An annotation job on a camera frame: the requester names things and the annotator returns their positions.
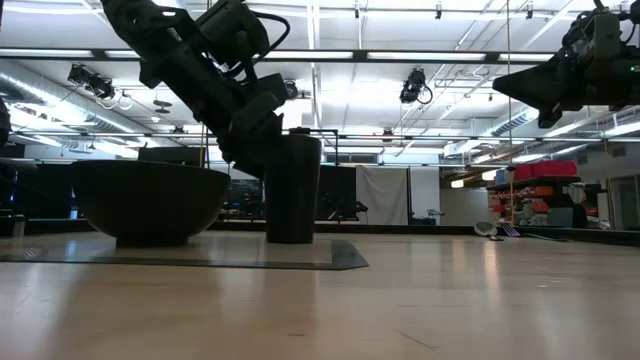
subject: white curtain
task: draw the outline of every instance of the white curtain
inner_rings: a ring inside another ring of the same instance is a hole
[[[361,224],[408,225],[407,169],[356,166],[356,199],[369,208]]]

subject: shelf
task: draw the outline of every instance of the shelf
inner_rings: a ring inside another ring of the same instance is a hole
[[[534,179],[527,179],[527,180],[520,180],[520,181],[514,181],[513,182],[513,189],[522,189],[525,188],[527,186],[566,186],[569,184],[573,184],[576,182],[580,182],[582,181],[582,179],[580,179],[577,176],[570,176],[570,177],[542,177],[542,178],[534,178]],[[503,191],[503,190],[509,190],[511,189],[511,185],[509,183],[506,184],[500,184],[500,185],[493,185],[493,186],[487,186],[487,190],[489,191]]]

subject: black bowl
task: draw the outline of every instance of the black bowl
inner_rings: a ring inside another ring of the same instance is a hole
[[[219,171],[145,161],[71,165],[78,207],[118,246],[179,246],[211,225],[230,178]]]

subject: red box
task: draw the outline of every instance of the red box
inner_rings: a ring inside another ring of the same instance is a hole
[[[549,160],[533,165],[533,177],[570,177],[578,175],[578,167],[573,161]]]
[[[515,181],[531,179],[533,176],[533,164],[516,165]]]

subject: ceiling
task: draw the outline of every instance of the ceiling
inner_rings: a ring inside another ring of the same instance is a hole
[[[627,1],[603,2],[611,8],[628,8]],[[206,3],[206,0],[187,0],[186,9],[196,18],[204,12]],[[252,9],[279,14],[289,21],[291,34],[280,49],[500,52],[555,52],[571,19],[594,7],[591,0],[513,0],[508,4],[511,19],[507,26],[505,0],[252,0],[247,3]],[[356,3],[362,14],[359,19],[355,17]],[[532,19],[524,18],[529,3],[534,10]],[[440,7],[442,18],[436,20],[435,10]],[[96,0],[6,0],[0,47],[127,49],[101,18],[102,14],[94,11],[100,8],[101,4]],[[315,13],[308,11],[314,8],[318,9]],[[313,21],[318,21],[317,33],[313,26],[308,26]],[[264,25],[271,41],[282,32],[279,23],[265,21]],[[623,38],[630,29],[624,25]],[[67,81],[72,62],[14,61],[74,90]],[[200,125],[193,120],[190,110],[170,89],[161,85],[157,90],[149,90],[138,81],[137,63],[86,61],[83,64],[112,78],[114,85],[132,97],[134,105],[131,109],[114,107],[113,111],[118,114],[155,132],[168,132],[176,125],[185,126],[190,133],[200,132]],[[419,65],[428,79],[434,76],[430,84],[435,99],[431,105],[418,109],[416,106],[403,107],[398,98],[403,81],[416,65],[321,63],[315,66],[320,79],[321,126],[352,134],[380,134],[383,128],[390,127],[396,133],[407,134],[446,129],[448,134],[480,135],[492,125],[508,119],[509,99],[493,92],[491,80],[527,68]],[[296,81],[301,89],[311,91],[313,87],[314,75],[309,63],[261,63],[257,72],[258,75],[279,72],[285,79]],[[487,73],[493,76],[489,81],[481,82]],[[89,97],[88,92],[78,91]],[[171,113],[156,114],[155,99],[173,103],[169,109]],[[312,102],[310,99],[295,100],[280,111],[284,112],[285,119],[292,119],[291,124],[314,127]],[[522,104],[512,103],[513,112],[521,108]],[[160,120],[153,121],[153,116],[159,116]],[[565,116],[556,128],[581,117],[586,117],[586,110],[583,114]],[[515,136],[541,136],[541,133],[544,132],[531,126],[514,130]],[[185,145],[198,143],[197,139],[178,141]]]

